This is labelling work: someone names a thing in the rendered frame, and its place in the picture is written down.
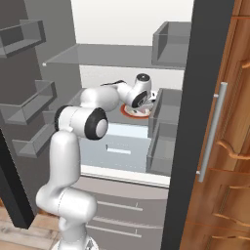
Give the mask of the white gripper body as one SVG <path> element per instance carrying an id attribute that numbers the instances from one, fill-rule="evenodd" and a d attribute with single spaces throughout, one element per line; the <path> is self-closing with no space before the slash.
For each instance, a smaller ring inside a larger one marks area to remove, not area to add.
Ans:
<path id="1" fill-rule="evenodd" d="M 138 108 L 131 108 L 130 106 L 126 106 L 126 112 L 131 115 L 149 115 L 151 110 L 151 105 L 143 105 Z"/>

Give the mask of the red steak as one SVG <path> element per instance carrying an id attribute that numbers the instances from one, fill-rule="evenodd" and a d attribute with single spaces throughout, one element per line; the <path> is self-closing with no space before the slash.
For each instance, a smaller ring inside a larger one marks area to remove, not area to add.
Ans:
<path id="1" fill-rule="evenodd" d="M 129 118 L 133 118 L 133 119 L 148 119 L 149 118 L 149 115 L 150 115 L 150 111 L 148 110 L 146 113 L 143 113 L 143 112 L 134 112 L 134 111 L 128 111 L 126 109 L 126 105 L 123 104 L 121 107 L 120 107 L 120 112 L 129 117 Z"/>

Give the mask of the glass fridge shelf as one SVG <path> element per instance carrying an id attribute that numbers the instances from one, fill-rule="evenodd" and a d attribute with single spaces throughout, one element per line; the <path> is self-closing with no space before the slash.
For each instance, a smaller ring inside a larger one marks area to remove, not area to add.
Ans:
<path id="1" fill-rule="evenodd" d="M 76 44 L 43 62 L 137 68 L 169 68 L 151 62 L 151 46 Z"/>

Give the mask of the dark grey right fridge door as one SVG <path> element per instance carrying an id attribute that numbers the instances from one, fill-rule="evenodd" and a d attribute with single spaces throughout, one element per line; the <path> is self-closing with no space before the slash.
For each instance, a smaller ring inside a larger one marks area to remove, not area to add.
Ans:
<path id="1" fill-rule="evenodd" d="M 234 0 L 194 0 L 160 250 L 179 250 L 214 114 Z"/>

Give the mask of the dark grey fridge door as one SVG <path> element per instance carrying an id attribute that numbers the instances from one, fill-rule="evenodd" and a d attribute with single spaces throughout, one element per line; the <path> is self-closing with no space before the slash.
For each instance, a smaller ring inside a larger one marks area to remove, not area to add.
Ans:
<path id="1" fill-rule="evenodd" d="M 54 81 L 57 92 L 27 125 L 7 124 L 0 112 L 0 199 L 13 225 L 27 229 L 38 213 L 36 193 L 49 179 L 49 144 L 29 158 L 17 156 L 13 140 L 29 141 L 45 125 L 43 111 L 69 104 L 81 80 L 75 64 L 43 64 L 76 44 L 70 0 L 0 0 L 0 29 L 20 20 L 42 21 L 46 41 L 0 59 L 0 104 L 22 104 L 36 93 L 36 80 Z"/>
<path id="2" fill-rule="evenodd" d="M 214 114 L 234 0 L 194 0 L 160 250 L 179 250 Z"/>

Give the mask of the grey fridge body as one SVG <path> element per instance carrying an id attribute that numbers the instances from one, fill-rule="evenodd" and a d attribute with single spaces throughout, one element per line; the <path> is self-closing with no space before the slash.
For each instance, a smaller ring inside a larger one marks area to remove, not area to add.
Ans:
<path id="1" fill-rule="evenodd" d="M 190 22 L 194 0 L 72 0 L 76 44 L 151 46 L 153 33 L 166 21 Z M 84 88 L 97 87 L 121 79 L 134 85 L 136 76 L 146 73 L 151 78 L 151 92 L 156 97 L 164 86 L 181 90 L 183 69 L 137 68 L 81 65 Z M 148 119 L 133 119 L 120 112 L 120 104 L 109 113 L 109 123 L 147 126 Z M 144 173 L 83 165 L 81 177 L 115 181 L 152 188 L 166 188 L 170 178 Z"/>

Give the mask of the dark grey left fridge door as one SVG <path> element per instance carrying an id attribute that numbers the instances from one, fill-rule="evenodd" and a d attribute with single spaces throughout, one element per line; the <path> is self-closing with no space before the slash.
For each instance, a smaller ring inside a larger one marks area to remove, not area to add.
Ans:
<path id="1" fill-rule="evenodd" d="M 38 213 L 36 193 L 49 179 L 49 144 L 29 158 L 17 156 L 13 140 L 29 141 L 45 125 L 43 111 L 69 104 L 81 80 L 75 64 L 43 64 L 76 44 L 70 0 L 0 0 L 0 29 L 20 20 L 42 21 L 46 41 L 0 59 L 0 104 L 22 104 L 36 93 L 36 80 L 54 81 L 57 92 L 27 125 L 7 124 L 0 112 L 0 199 L 13 225 L 27 229 Z"/>

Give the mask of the grey door bin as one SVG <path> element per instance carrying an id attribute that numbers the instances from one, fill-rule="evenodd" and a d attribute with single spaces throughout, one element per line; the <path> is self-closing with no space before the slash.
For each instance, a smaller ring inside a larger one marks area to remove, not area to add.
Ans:
<path id="1" fill-rule="evenodd" d="M 37 158 L 55 133 L 55 112 L 43 111 L 45 125 L 29 140 L 13 140 L 17 156 Z"/>
<path id="2" fill-rule="evenodd" d="M 146 156 L 146 171 L 170 177 L 174 158 L 177 125 L 159 122 Z"/>
<path id="3" fill-rule="evenodd" d="M 46 41 L 42 21 L 20 20 L 0 29 L 0 59 L 6 59 Z"/>
<path id="4" fill-rule="evenodd" d="M 153 33 L 151 62 L 169 68 L 185 68 L 191 23 L 166 21 Z"/>
<path id="5" fill-rule="evenodd" d="M 182 91 L 175 89 L 160 88 L 156 100 L 148 118 L 148 133 L 152 138 L 154 129 L 158 122 L 167 124 L 178 124 Z"/>
<path id="6" fill-rule="evenodd" d="M 36 80 L 36 93 L 22 104 L 0 104 L 0 112 L 7 124 L 27 125 L 57 96 L 54 81 Z"/>

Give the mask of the pale blue crisper drawer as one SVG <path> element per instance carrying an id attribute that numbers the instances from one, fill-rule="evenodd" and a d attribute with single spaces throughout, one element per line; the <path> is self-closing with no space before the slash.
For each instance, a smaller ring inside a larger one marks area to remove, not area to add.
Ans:
<path id="1" fill-rule="evenodd" d="M 144 173 L 151 139 L 147 126 L 109 123 L 98 141 L 80 139 L 83 165 Z"/>

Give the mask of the grey freezer drawer front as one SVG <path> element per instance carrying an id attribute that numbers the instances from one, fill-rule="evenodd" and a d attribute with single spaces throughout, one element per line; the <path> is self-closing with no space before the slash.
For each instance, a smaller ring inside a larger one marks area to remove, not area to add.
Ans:
<path id="1" fill-rule="evenodd" d="M 142 236 L 137 238 L 87 228 L 100 250 L 160 250 L 168 195 L 166 188 L 87 177 L 81 177 L 73 186 L 93 194 L 97 201 L 144 209 L 140 212 L 98 204 L 97 215 L 88 225 L 136 229 Z"/>

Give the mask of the brown wooden cabinet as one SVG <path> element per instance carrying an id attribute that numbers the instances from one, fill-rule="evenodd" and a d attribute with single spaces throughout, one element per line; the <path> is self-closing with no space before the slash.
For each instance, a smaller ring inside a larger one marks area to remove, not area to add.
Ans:
<path id="1" fill-rule="evenodd" d="M 234 0 L 217 82 L 226 97 L 180 250 L 250 250 L 250 0 Z"/>

